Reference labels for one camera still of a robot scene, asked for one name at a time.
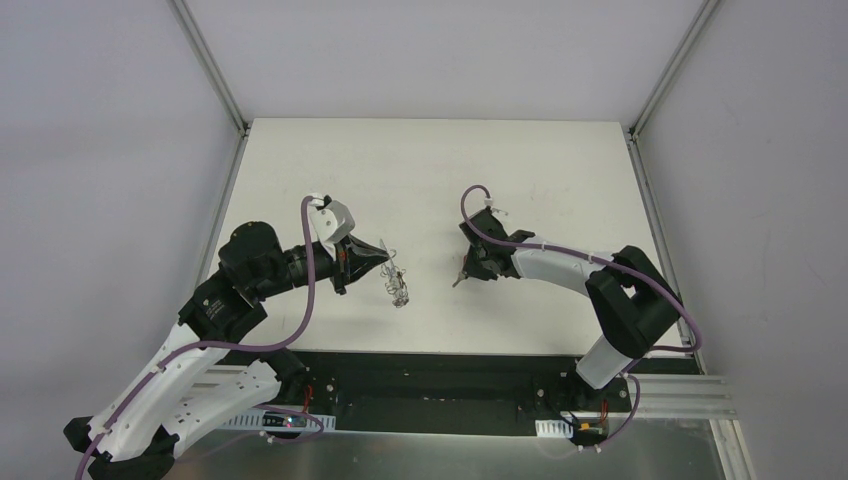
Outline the red key tag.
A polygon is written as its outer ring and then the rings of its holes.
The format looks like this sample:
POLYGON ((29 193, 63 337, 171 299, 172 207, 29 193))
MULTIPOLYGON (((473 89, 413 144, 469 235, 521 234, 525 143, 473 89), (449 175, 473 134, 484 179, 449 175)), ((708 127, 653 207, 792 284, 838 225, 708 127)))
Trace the red key tag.
POLYGON ((452 283, 451 287, 456 288, 461 282, 468 279, 468 275, 464 271, 460 271, 457 275, 456 280, 452 283))

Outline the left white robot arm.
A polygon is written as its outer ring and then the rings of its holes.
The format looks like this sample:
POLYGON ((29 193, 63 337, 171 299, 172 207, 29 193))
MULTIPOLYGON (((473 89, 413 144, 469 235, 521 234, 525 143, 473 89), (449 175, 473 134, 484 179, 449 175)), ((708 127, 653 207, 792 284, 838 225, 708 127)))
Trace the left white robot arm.
POLYGON ((197 440, 243 411, 274 399, 308 404, 307 368, 289 350, 290 339, 242 342, 266 318, 263 301, 304 287, 310 316, 316 282, 328 279, 343 295, 389 259, 352 235, 329 249, 307 239, 285 250, 265 222, 236 228, 219 251, 218 270, 195 289, 134 383, 101 413, 65 426, 83 455, 75 476, 161 479, 197 440))

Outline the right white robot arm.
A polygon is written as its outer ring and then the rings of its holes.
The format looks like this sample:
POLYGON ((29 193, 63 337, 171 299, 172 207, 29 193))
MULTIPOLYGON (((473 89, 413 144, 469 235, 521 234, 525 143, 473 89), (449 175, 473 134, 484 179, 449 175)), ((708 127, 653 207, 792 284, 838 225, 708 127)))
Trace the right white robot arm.
POLYGON ((469 242, 463 277, 538 280, 589 299, 601 335, 565 375, 569 400, 580 409, 603 402, 612 379, 648 353, 681 317, 677 296, 638 247, 592 255, 548 243, 531 231, 508 234, 490 207, 459 228, 469 242))

